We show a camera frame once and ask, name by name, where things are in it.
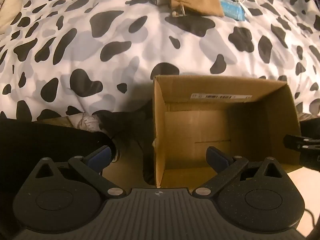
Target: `bed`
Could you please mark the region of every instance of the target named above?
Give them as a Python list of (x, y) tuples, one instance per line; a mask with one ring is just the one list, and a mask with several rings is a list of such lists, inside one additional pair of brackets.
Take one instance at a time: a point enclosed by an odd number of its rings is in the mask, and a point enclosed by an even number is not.
[(0, 36), (0, 117), (131, 112), (157, 74), (287, 81), (318, 115), (320, 13), (313, 0), (246, 0), (246, 21), (185, 16), (147, 0), (23, 0)]

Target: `silver screw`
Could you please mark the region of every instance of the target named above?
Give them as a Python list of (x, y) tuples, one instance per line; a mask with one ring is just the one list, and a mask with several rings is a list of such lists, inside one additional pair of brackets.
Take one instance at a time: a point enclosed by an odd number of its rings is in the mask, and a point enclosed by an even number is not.
[(112, 187), (110, 189), (108, 189), (108, 194), (112, 195), (112, 196), (119, 196), (123, 193), (123, 190), (119, 187)]
[(206, 187), (199, 187), (196, 189), (196, 193), (201, 196), (207, 196), (211, 193), (211, 190)]

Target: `black and white spotted sheet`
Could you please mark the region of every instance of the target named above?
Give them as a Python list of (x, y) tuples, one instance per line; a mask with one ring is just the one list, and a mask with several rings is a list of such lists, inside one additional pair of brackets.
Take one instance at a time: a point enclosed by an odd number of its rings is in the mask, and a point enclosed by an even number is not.
[(134, 111), (156, 74), (287, 81), (319, 113), (320, 13), (313, 0), (247, 0), (252, 15), (169, 17), (146, 0), (24, 0), (0, 37), (0, 116), (35, 121)]

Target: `triangular cutout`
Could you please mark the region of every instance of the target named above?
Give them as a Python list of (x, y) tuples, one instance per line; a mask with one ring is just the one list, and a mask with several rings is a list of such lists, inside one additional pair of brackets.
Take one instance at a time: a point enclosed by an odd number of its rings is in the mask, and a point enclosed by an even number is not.
[(51, 176), (53, 176), (53, 172), (50, 169), (49, 164), (46, 163), (41, 166), (41, 168), (37, 173), (36, 178), (39, 179), (39, 178), (45, 178), (45, 177), (51, 177)]
[(277, 169), (274, 163), (269, 163), (264, 173), (265, 176), (274, 177), (274, 178), (282, 178), (280, 171)]

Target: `bedspread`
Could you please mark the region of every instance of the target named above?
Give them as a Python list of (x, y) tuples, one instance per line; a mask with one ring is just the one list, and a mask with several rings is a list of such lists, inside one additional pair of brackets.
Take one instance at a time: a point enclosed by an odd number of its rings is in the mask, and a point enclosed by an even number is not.
[(185, 16), (146, 0), (24, 0), (0, 41), (0, 116), (40, 120), (134, 111), (157, 74), (287, 81), (300, 111), (320, 105), (313, 0), (247, 0), (246, 21)]

